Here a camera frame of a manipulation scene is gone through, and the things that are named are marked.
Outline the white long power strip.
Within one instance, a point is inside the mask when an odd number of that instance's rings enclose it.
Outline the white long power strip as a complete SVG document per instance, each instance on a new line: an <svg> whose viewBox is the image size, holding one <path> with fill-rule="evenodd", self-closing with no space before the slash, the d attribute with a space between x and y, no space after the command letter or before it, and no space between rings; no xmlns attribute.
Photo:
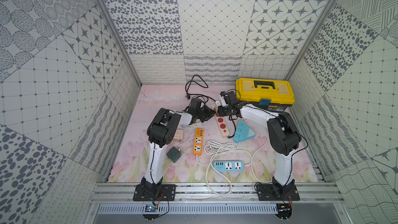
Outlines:
<svg viewBox="0 0 398 224"><path fill-rule="evenodd" d="M216 101L214 104L211 105L212 109L216 112L215 113L215 119L216 123L218 125L218 129L220 131L220 134L223 138L228 138L230 136L229 129L226 125L225 119L221 117L218 113L218 107L220 106L220 102Z"/></svg>

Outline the orange power strip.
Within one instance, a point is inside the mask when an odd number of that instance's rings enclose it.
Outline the orange power strip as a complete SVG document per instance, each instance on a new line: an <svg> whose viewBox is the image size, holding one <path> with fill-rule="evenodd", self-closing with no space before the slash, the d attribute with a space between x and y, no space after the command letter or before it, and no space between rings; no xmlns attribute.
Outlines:
<svg viewBox="0 0 398 224"><path fill-rule="evenodd" d="M204 143L204 129L197 128L194 136L194 146L193 146L194 155L196 156L202 155L203 143Z"/></svg>

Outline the light blue triangular socket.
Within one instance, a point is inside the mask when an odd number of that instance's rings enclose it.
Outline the light blue triangular socket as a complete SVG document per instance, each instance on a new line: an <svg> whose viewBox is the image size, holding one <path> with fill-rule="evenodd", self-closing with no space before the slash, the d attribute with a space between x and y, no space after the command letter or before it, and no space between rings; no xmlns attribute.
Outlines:
<svg viewBox="0 0 398 224"><path fill-rule="evenodd" d="M255 137L255 132L244 121L239 120L233 137L234 143L240 143Z"/></svg>

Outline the pink deer cube adapter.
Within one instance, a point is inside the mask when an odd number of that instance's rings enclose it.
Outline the pink deer cube adapter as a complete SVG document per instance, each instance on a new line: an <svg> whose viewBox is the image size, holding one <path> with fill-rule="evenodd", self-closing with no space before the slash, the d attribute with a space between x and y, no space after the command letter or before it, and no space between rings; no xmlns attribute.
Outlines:
<svg viewBox="0 0 398 224"><path fill-rule="evenodd" d="M173 142L182 143L184 141L184 131L183 130L176 130Z"/></svg>

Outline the dark green cube adapter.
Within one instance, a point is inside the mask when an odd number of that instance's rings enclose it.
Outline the dark green cube adapter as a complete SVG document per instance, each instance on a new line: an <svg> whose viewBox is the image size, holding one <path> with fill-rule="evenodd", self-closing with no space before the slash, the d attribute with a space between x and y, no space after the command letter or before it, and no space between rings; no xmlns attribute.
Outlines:
<svg viewBox="0 0 398 224"><path fill-rule="evenodd" d="M181 157L180 149L176 147L172 147L167 153L167 157L173 162L176 163L178 159Z"/></svg>

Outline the blue white power strip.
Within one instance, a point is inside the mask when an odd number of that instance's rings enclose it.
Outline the blue white power strip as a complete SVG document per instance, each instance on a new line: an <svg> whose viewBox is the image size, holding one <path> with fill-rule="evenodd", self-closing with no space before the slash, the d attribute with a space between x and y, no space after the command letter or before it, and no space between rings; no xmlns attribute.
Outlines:
<svg viewBox="0 0 398 224"><path fill-rule="evenodd" d="M244 170L242 161L215 161L213 166L218 172L241 172Z"/></svg>

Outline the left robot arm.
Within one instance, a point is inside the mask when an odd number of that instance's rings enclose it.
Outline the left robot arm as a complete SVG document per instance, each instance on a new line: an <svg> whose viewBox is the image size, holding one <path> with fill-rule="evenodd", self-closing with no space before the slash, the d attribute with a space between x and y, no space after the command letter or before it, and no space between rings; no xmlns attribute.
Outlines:
<svg viewBox="0 0 398 224"><path fill-rule="evenodd" d="M163 162L168 145L174 139L177 129L181 126L206 122L216 114L199 98L191 100L189 106L182 111L172 111L161 108L147 129L150 142L150 157L148 169L142 178L141 186L152 198L161 193L163 180Z"/></svg>

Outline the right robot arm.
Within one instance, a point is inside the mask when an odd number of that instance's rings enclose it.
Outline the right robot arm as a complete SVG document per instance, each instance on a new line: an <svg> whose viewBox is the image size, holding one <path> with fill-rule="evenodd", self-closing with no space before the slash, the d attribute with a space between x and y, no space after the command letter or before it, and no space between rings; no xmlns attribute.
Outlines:
<svg viewBox="0 0 398 224"><path fill-rule="evenodd" d="M263 107L240 101L233 91L220 93L221 106L217 113L221 116L236 116L252 120L268 130L268 140L276 152L276 169L272 178L272 190L283 196L294 187L293 156L298 151L302 138L289 113L280 114L266 111Z"/></svg>

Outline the yellow black toolbox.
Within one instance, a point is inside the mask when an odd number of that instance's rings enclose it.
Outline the yellow black toolbox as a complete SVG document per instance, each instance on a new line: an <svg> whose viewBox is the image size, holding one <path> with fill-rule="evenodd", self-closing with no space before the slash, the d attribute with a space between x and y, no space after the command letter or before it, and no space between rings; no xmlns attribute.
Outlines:
<svg viewBox="0 0 398 224"><path fill-rule="evenodd" d="M236 80L235 90L241 101L269 112L284 112L295 103L291 85L287 81L240 78Z"/></svg>

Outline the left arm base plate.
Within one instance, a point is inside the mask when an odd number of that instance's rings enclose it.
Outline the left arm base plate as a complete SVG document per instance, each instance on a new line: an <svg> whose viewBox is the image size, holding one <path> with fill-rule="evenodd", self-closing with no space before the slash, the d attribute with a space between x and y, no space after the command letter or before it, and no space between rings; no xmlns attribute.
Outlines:
<svg viewBox="0 0 398 224"><path fill-rule="evenodd" d="M133 201L174 201L176 185L162 184L157 186L144 186L139 184L135 188Z"/></svg>

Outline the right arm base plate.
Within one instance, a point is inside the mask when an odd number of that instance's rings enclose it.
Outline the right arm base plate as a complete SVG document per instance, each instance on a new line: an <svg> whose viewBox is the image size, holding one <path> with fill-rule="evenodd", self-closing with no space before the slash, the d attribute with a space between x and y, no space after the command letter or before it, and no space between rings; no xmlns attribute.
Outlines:
<svg viewBox="0 0 398 224"><path fill-rule="evenodd" d="M278 185L256 183L254 185L259 201L299 201L296 185L279 187Z"/></svg>

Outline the aluminium rail frame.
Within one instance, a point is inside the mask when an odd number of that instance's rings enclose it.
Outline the aluminium rail frame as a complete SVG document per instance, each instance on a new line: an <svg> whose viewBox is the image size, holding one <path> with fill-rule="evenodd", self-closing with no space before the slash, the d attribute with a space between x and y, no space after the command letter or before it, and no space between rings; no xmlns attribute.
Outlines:
<svg viewBox="0 0 398 224"><path fill-rule="evenodd" d="M283 196L273 193L270 185L256 183L171 183L164 186L162 202L167 203L343 203L335 183L295 183ZM89 203L154 202L137 183L98 183Z"/></svg>

